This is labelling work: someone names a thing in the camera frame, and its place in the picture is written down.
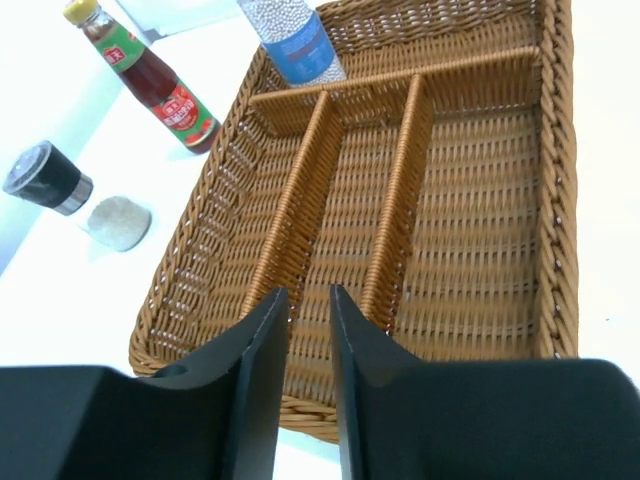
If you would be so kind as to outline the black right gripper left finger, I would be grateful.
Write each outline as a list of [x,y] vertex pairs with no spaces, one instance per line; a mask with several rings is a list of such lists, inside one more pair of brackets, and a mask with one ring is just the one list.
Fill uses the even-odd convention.
[[103,366],[1,372],[5,479],[269,479],[288,294],[149,377]]

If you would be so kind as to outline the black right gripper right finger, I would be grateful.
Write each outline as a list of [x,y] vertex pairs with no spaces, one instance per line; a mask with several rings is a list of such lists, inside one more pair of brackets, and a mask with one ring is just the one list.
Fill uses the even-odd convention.
[[604,360],[426,362],[329,293],[346,479],[635,479],[639,394]]

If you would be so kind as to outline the red sauce bottle yellow cap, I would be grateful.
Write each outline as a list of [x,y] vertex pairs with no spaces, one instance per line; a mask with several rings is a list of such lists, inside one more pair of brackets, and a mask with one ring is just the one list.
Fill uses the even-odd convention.
[[96,1],[71,1],[63,15],[187,150],[210,150],[220,123],[169,65]]

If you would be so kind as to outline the black top salt grinder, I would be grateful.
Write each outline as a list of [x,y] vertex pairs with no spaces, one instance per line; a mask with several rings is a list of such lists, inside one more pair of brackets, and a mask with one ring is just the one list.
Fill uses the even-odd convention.
[[62,215],[116,252],[134,248],[152,223],[146,207],[95,182],[48,140],[20,153],[2,189]]

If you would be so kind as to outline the blue label bead bottle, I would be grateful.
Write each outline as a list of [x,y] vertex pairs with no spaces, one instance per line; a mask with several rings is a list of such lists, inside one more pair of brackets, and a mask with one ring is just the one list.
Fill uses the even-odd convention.
[[347,79],[318,13],[306,2],[240,1],[238,6],[289,87]]

